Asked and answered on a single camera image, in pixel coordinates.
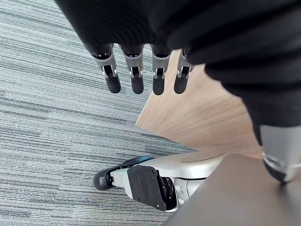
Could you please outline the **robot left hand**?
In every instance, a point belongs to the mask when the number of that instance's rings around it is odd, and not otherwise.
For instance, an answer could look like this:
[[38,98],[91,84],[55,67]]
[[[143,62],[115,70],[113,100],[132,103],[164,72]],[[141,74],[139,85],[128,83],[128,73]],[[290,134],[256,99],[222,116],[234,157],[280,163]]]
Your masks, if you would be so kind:
[[240,97],[276,180],[301,162],[301,3],[298,0],[58,0],[94,56],[105,46],[183,49],[192,65]]

